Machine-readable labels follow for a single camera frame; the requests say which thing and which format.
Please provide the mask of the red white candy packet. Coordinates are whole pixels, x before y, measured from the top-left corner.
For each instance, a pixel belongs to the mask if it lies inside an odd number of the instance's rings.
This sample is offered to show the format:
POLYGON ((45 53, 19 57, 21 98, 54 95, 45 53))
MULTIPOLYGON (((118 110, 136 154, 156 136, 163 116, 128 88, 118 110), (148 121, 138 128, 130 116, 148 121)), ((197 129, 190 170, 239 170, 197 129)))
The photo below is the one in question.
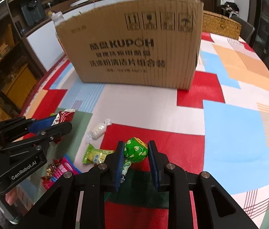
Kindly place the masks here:
POLYGON ((75 109, 65 109, 63 111, 59 111, 59 113, 55 116, 51 125, 51 127, 58 132, 54 135, 53 139, 51 139, 54 144, 60 143, 64 136, 71 133, 73 128, 71 122, 74 118, 75 111, 75 109))

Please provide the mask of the white candy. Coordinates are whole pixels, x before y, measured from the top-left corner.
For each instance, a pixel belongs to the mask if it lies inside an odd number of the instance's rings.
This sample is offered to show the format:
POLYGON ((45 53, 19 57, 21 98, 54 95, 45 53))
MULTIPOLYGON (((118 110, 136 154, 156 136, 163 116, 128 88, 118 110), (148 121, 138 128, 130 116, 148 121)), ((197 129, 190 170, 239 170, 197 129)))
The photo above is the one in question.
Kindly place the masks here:
POLYGON ((103 123, 98 123, 91 129, 86 136, 86 143, 91 143, 92 140, 100 138, 107 130, 107 127, 112 124, 111 120, 106 118, 103 123))

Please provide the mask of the red foil candy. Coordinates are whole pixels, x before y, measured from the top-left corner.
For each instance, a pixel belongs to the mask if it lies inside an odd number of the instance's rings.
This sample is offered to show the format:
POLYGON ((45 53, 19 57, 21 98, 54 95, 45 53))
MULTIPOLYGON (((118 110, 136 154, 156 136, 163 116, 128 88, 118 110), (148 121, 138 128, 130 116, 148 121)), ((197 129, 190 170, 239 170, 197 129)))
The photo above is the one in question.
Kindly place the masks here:
POLYGON ((53 159, 52 162, 46 167, 46 175, 42 176, 42 180, 50 179, 60 163, 61 161, 59 159, 53 159))

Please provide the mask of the light green candy packet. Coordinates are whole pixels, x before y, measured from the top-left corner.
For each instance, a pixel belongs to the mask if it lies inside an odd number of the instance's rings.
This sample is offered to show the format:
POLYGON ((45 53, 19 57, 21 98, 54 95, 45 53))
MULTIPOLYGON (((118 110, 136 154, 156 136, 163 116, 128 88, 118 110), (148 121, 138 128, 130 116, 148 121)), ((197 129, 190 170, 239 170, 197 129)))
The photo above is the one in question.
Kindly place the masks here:
POLYGON ((114 153, 114 150, 97 149, 92 144, 88 144, 82 158, 83 164, 101 164, 104 163, 107 155, 114 153))

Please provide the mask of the green lollipop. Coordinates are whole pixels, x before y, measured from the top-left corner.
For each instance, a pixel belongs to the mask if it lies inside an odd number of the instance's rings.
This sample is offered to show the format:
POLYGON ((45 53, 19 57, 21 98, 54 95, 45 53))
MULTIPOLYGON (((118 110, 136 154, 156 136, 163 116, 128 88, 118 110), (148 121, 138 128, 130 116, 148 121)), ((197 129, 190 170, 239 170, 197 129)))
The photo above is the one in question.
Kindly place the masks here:
POLYGON ((121 183, 126 179, 128 169, 132 163, 139 163, 148 156, 148 146, 137 137, 130 138, 124 145, 124 165, 121 183))

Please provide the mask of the dark green snack packet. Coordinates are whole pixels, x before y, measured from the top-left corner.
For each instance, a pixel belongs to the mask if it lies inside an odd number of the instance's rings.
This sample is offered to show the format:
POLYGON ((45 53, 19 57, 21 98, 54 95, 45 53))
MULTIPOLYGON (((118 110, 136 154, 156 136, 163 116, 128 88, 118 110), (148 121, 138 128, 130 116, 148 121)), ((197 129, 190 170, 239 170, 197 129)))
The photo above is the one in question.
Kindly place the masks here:
POLYGON ((112 192, 107 201, 131 206, 168 209, 169 193, 155 190, 150 172, 129 169, 118 192, 112 192))

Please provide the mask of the black water dispenser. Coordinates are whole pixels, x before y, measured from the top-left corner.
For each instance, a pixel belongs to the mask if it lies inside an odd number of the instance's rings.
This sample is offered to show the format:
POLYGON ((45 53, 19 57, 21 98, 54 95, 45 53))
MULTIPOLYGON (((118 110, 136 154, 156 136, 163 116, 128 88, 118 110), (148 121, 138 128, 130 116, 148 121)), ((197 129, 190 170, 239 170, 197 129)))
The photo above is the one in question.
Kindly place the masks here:
POLYGON ((21 5, 21 11, 28 26, 34 26, 46 18, 46 14, 40 0, 32 0, 27 4, 21 5))

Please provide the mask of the brown cardboard box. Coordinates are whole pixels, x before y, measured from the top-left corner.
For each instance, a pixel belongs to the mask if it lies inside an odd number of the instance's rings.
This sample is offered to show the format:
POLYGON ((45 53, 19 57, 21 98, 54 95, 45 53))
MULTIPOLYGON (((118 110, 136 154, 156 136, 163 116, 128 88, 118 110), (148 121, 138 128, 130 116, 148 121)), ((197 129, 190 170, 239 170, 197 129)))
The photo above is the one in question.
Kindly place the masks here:
POLYGON ((200 0, 133 0, 102 6, 56 26, 86 83, 188 90, 198 64, 200 0))

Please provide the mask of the grey chair right far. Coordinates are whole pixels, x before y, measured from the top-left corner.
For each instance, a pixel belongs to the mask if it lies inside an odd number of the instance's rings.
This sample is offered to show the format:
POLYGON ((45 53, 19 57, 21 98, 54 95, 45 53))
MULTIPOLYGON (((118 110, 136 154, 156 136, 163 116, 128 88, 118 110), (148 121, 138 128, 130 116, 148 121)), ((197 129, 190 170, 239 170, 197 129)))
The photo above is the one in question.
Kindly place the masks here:
POLYGON ((255 28, 247 21, 241 19, 237 15, 232 15, 231 19, 241 24, 240 37, 249 44, 251 36, 253 35, 255 28))

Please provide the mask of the woven wicker basket box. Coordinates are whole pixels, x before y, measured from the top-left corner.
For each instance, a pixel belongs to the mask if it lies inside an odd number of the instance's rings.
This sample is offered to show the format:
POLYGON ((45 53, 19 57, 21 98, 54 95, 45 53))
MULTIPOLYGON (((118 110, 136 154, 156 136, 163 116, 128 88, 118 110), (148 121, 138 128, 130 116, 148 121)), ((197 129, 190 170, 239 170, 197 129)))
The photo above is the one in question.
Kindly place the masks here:
POLYGON ((238 40, 241 24, 223 15, 204 10, 202 31, 238 40))

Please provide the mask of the white shoe rack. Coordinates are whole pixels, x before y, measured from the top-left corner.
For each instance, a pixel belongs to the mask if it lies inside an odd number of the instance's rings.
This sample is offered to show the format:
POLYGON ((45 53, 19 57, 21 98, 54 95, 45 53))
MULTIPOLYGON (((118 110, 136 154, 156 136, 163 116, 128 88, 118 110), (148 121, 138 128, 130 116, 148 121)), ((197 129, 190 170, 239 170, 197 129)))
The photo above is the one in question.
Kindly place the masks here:
POLYGON ((232 16, 239 17, 239 14, 236 10, 234 10, 232 7, 226 6, 226 5, 221 5, 220 14, 227 17, 227 18, 231 18, 232 16))

